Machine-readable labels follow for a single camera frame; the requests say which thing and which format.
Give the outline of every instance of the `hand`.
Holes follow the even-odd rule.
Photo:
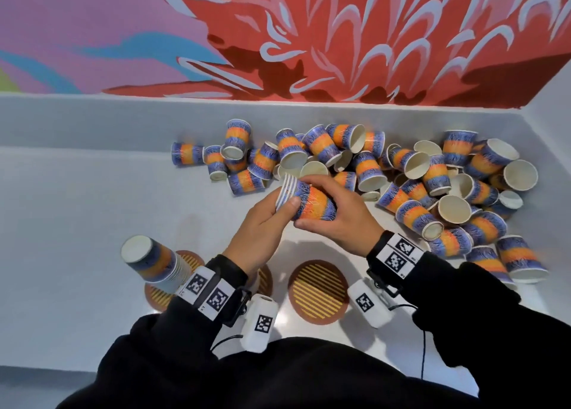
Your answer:
[[[283,230],[302,203],[299,197],[294,196],[276,212],[280,190],[272,191],[248,211],[230,245],[222,253],[248,276],[253,276],[274,255]]]
[[[323,235],[351,254],[361,257],[369,254],[384,229],[373,218],[363,199],[329,176],[305,176],[301,180],[329,194],[337,205],[337,215],[333,221],[298,219],[294,226]]]

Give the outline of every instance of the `white tracking device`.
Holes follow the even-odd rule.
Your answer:
[[[246,322],[242,327],[242,347],[248,352],[261,354],[269,342],[279,306],[272,298],[256,293],[247,304]]]
[[[347,294],[353,307],[363,315],[369,325],[379,328],[390,320],[391,314],[386,302],[377,294],[379,289],[373,290],[373,287],[373,282],[365,277],[353,283],[347,289]]]

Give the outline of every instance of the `round coaster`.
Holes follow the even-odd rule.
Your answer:
[[[260,286],[256,293],[271,298],[274,291],[274,279],[268,265],[262,266],[258,271],[258,275],[260,276]]]
[[[299,265],[289,277],[289,301],[294,310],[314,325],[328,325],[347,310],[349,284],[335,265],[310,260]]]
[[[163,312],[167,309],[168,303],[174,295],[170,293],[163,292],[161,289],[151,286],[149,283],[145,283],[145,297],[147,298],[148,304],[158,312]]]
[[[204,261],[198,254],[188,250],[177,250],[176,252],[184,259],[186,263],[190,265],[192,272],[196,271],[196,268],[199,266],[204,266]]]

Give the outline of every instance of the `black cable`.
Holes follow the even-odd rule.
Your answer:
[[[227,342],[228,340],[232,340],[233,338],[242,338],[244,337],[242,334],[236,334],[236,335],[232,335],[231,337],[226,337],[223,338],[222,340],[220,340],[218,343],[216,343],[211,349],[210,352],[213,352],[214,349],[216,349],[218,346],[220,346],[222,343]]]
[[[389,307],[389,312],[392,312],[394,309],[397,309],[399,307],[410,307],[413,308],[415,310],[418,310],[417,307],[415,307],[414,305],[411,304],[396,304],[393,305],[392,307]],[[426,331],[423,330],[423,363],[420,367],[420,379],[424,380],[424,360],[426,358]]]

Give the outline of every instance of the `red flower painting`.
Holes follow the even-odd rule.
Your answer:
[[[164,0],[227,61],[116,95],[509,108],[571,58],[571,0]]]

